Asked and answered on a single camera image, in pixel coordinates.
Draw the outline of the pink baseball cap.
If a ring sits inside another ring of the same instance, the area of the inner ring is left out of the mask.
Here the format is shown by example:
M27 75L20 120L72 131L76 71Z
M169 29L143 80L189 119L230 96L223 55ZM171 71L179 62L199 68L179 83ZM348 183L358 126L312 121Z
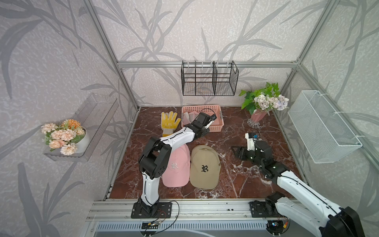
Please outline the pink baseball cap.
M183 113L183 125L191 124L199 115L199 112L193 111L193 112L184 112Z
M169 188L183 187L190 179L190 150L182 145L170 154L167 169L162 175L164 186Z

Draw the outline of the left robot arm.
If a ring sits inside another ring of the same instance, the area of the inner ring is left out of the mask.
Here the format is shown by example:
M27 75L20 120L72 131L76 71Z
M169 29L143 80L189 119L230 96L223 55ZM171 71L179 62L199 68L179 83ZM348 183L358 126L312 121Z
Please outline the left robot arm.
M171 217L172 202L159 201L160 177L168 168L169 158L176 149L209 133L215 114L199 113L196 119L167 137L150 138L138 161L143 176L143 192L133 204L132 219Z

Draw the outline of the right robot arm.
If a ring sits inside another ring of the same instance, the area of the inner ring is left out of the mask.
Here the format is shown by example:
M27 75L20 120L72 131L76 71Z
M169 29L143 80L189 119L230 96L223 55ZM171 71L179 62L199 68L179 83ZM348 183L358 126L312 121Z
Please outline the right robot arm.
M265 209L269 216L285 216L316 237L365 235L359 215L354 209L342 208L312 189L288 167L274 159L267 142L248 139L247 143L247 147L231 147L235 157L257 165L266 179L276 183L302 203L297 205L282 193L276 192L265 199Z

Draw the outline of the beige baseball cap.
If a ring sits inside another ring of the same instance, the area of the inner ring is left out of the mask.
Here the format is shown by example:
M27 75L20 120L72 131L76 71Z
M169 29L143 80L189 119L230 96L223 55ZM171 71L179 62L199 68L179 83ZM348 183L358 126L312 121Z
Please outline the beige baseball cap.
M190 183L205 190L216 188L221 170L217 152L209 146L198 145L192 150L190 161Z

